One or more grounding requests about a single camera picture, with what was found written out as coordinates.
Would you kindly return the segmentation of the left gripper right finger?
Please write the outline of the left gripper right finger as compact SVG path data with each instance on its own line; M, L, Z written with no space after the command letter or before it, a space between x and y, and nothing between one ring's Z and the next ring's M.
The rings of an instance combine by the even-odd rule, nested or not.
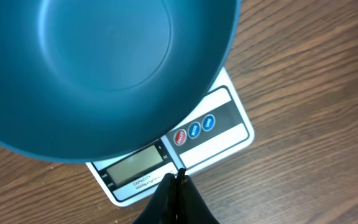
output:
M181 168L175 179L175 212L179 224L219 224L210 212L186 169Z

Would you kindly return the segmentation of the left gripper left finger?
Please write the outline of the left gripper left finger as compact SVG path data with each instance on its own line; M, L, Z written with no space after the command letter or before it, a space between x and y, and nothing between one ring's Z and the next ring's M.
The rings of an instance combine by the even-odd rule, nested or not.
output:
M175 176L165 174L152 198L133 224L172 224L175 214Z

